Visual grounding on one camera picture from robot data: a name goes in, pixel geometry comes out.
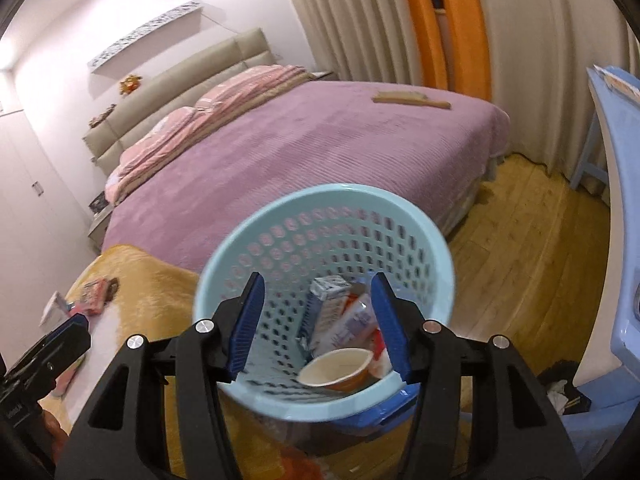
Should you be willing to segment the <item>red and white paper cup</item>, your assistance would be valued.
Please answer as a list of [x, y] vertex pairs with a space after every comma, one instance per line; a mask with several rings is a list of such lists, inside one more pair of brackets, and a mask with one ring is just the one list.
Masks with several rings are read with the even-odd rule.
[[382, 379], [390, 374], [393, 365], [390, 362], [382, 332], [378, 328], [371, 335], [370, 350], [372, 359], [368, 365], [368, 371], [372, 377]]

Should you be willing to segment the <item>orange paper cup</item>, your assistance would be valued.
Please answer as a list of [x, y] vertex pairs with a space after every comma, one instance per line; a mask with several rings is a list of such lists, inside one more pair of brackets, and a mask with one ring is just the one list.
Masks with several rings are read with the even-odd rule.
[[367, 381], [372, 360], [371, 350], [333, 350], [305, 365], [297, 374], [296, 380], [308, 388], [353, 392]]

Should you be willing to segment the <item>white blue carton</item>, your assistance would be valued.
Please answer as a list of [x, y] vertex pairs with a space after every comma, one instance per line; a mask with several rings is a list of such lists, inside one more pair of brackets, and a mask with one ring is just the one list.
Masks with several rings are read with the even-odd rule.
[[296, 335], [300, 350], [311, 354], [320, 337], [342, 315], [351, 288], [339, 275], [319, 276], [311, 281]]

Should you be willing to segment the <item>blue plastic stool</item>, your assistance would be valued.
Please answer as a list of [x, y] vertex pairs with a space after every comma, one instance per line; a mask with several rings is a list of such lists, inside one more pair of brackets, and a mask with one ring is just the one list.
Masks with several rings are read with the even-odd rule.
[[346, 436], [381, 437], [409, 420], [418, 404], [419, 385], [405, 385], [393, 396], [367, 410], [330, 423], [332, 429]]

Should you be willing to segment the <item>grey bedside table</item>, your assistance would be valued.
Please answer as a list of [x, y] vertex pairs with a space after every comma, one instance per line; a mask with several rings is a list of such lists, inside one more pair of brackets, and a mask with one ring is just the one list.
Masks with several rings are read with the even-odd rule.
[[96, 214], [92, 220], [88, 232], [88, 239], [93, 244], [93, 247], [97, 252], [101, 252], [102, 250], [105, 233], [108, 228], [108, 224], [111, 221], [113, 210], [113, 205], [107, 205], [102, 211]]

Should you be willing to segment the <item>pink folded quilt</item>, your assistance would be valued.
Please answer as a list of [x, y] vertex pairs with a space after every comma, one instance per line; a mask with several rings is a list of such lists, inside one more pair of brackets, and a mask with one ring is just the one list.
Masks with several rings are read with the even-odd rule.
[[110, 204], [118, 205], [139, 186], [150, 180], [189, 148], [193, 148], [195, 144], [204, 140], [206, 136], [250, 110], [254, 110], [277, 96], [282, 96], [301, 84], [306, 84], [311, 79], [311, 73], [307, 72], [305, 76], [295, 76], [273, 88], [264, 91], [254, 90], [244, 96], [234, 96], [218, 102], [212, 107], [196, 108], [194, 105], [191, 106], [196, 109], [196, 115], [192, 122], [161, 148], [152, 155], [146, 156], [140, 164], [127, 166], [118, 164], [107, 178], [104, 190], [106, 199]]

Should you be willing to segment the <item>light blue desk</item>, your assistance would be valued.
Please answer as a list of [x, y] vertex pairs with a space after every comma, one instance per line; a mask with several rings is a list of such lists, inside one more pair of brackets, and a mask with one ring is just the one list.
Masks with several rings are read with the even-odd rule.
[[596, 322], [573, 379], [591, 401], [563, 424], [583, 471], [602, 460], [639, 403], [639, 79], [618, 67], [587, 70], [611, 199], [608, 265]]

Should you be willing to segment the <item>pink pillow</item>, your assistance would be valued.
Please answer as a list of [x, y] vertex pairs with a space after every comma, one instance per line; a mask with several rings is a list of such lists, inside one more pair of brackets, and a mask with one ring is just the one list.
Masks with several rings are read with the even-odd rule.
[[173, 136], [190, 124], [196, 115], [196, 109], [183, 106], [161, 119], [142, 139], [127, 148], [120, 156], [122, 166], [140, 164], [146, 156], [166, 144]]
[[257, 65], [244, 72], [232, 76], [230, 79], [217, 84], [203, 94], [194, 104], [196, 108], [212, 107], [218, 102], [234, 96], [244, 96], [248, 92], [264, 91], [277, 84], [287, 82], [299, 75], [306, 75], [303, 67], [296, 65]]

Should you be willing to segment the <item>pink pillow right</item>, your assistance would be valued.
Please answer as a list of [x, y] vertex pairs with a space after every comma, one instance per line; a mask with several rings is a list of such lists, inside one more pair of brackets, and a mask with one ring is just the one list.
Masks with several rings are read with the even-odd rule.
[[212, 107], [218, 102], [234, 96], [244, 96], [248, 92], [264, 91], [277, 84], [287, 82], [299, 75], [306, 75], [303, 67], [296, 65], [257, 65], [244, 72], [232, 76], [230, 79], [217, 84], [203, 94], [194, 104], [196, 108]]

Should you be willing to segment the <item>wooden bed brush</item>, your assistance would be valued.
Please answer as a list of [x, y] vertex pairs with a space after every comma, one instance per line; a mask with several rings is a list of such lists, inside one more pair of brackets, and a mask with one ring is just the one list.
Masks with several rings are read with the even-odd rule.
[[425, 94], [414, 91], [380, 91], [372, 96], [371, 100], [376, 104], [424, 106], [440, 110], [450, 110], [451, 108], [451, 104], [447, 101], [432, 100]]

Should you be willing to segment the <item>beige bed headboard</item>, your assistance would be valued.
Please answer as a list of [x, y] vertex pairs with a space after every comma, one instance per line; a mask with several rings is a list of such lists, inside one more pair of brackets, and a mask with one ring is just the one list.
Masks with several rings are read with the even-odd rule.
[[93, 165], [110, 174], [120, 156], [141, 140], [163, 117], [192, 106], [204, 93], [232, 76], [257, 65], [276, 62], [264, 32], [241, 32], [194, 55], [142, 84], [117, 104], [99, 125], [84, 136]]

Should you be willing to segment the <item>orange plush toy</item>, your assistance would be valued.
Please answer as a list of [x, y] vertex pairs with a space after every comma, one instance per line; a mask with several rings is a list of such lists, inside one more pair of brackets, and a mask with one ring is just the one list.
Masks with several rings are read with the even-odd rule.
[[121, 96], [130, 96], [130, 94], [141, 86], [142, 77], [135, 74], [127, 75], [123, 80], [119, 81], [118, 90]]

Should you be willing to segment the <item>orange curtain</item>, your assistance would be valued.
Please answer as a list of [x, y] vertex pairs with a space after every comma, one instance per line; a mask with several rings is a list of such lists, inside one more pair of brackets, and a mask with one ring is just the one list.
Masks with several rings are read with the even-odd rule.
[[480, 0], [444, 0], [447, 15], [454, 91], [491, 100], [489, 44]]
[[432, 0], [407, 0], [416, 44], [419, 49], [424, 86], [448, 89], [448, 73], [442, 35]]

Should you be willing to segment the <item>beige curtain left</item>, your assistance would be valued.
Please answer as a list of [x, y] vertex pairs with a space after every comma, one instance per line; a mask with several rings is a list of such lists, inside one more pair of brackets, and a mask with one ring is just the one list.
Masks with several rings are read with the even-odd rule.
[[292, 0], [322, 70], [341, 80], [423, 84], [408, 0]]

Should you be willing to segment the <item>beige curtain right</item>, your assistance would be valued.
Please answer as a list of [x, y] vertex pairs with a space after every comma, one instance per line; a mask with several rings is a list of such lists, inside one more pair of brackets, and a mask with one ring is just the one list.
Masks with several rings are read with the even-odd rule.
[[480, 0], [492, 100], [509, 148], [573, 177], [594, 113], [588, 68], [639, 73], [639, 41], [613, 0]]

